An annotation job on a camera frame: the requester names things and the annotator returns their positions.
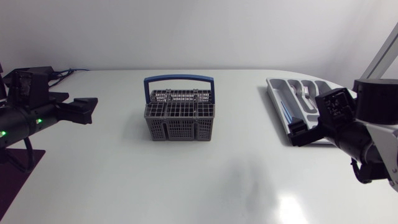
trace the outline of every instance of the white wall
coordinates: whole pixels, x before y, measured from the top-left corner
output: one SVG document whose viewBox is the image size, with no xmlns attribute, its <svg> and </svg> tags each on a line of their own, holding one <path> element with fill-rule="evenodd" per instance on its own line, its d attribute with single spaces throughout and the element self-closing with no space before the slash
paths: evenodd
<svg viewBox="0 0 398 224">
<path fill-rule="evenodd" d="M 0 1 L 0 62 L 5 72 L 269 68 L 352 86 L 396 9 L 396 0 Z"/>
</svg>

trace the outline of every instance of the black cable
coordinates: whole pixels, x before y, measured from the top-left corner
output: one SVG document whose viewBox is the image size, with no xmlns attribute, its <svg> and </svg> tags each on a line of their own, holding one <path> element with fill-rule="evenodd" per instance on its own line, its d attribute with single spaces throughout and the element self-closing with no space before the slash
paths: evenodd
<svg viewBox="0 0 398 224">
<path fill-rule="evenodd" d="M 23 163 L 16 158 L 10 151 L 6 150 L 8 161 L 18 170 L 24 173 L 32 172 L 35 167 L 35 157 L 33 155 L 32 144 L 30 143 L 29 137 L 24 138 L 26 151 L 27 151 L 27 167 L 23 165 Z"/>
<path fill-rule="evenodd" d="M 58 85 L 60 82 L 62 82 L 64 79 L 66 79 L 67 77 L 69 77 L 71 74 L 73 74 L 75 71 L 74 70 L 71 70 L 71 71 L 69 71 L 66 75 L 61 75 L 61 76 L 59 76 L 59 77 L 57 77 L 58 78 L 58 81 L 56 81 L 55 83 L 53 83 L 53 84 L 51 84 L 50 86 L 49 86 L 49 88 L 51 88 L 51 87 L 53 87 L 53 86 L 55 86 L 55 85 Z"/>
<path fill-rule="evenodd" d="M 61 72 L 53 72 L 51 76 L 49 77 L 50 80 L 58 80 L 55 83 L 51 84 L 49 88 L 58 85 L 60 82 L 62 82 L 64 79 L 69 77 L 71 74 L 73 74 L 75 71 L 90 71 L 89 69 L 84 69 L 84 68 L 70 68 Z"/>
</svg>

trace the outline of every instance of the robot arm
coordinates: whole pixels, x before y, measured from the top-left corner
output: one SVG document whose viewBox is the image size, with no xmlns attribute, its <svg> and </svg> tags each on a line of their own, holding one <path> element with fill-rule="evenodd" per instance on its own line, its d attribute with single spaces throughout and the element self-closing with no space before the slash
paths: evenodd
<svg viewBox="0 0 398 224">
<path fill-rule="evenodd" d="M 294 118 L 289 140 L 304 146 L 327 138 L 351 156 L 361 183 L 388 179 L 398 192 L 398 80 L 355 80 L 354 91 L 355 100 L 345 88 L 317 96 L 318 125 Z"/>
</svg>

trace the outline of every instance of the cutlery tray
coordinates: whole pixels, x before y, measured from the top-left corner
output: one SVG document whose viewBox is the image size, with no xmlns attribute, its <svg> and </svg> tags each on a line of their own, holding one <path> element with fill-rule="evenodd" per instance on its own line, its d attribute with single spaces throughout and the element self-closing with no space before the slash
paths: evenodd
<svg viewBox="0 0 398 224">
<path fill-rule="evenodd" d="M 331 86 L 323 80 L 267 78 L 268 94 L 282 121 L 286 134 L 290 133 L 289 117 L 302 119 L 308 129 L 318 124 L 319 112 L 315 105 L 315 97 L 332 90 Z M 305 97 L 304 87 L 308 87 L 309 97 Z M 331 144 L 326 139 L 320 139 L 313 144 Z"/>
</svg>

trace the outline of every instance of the white table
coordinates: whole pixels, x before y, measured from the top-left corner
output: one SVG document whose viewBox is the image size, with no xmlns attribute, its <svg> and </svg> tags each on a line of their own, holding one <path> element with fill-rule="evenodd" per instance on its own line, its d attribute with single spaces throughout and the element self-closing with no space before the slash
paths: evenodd
<svg viewBox="0 0 398 224">
<path fill-rule="evenodd" d="M 214 77 L 210 142 L 151 141 L 143 79 L 169 73 Z M 397 223 L 398 194 L 388 181 L 360 184 L 350 157 L 333 146 L 289 146 L 266 93 L 267 77 L 308 76 L 275 70 L 74 74 L 52 91 L 69 92 L 68 101 L 98 97 L 93 124 L 61 121 L 31 137 L 34 148 L 47 153 L 1 223 Z M 184 89 L 207 87 L 188 83 Z"/>
</svg>

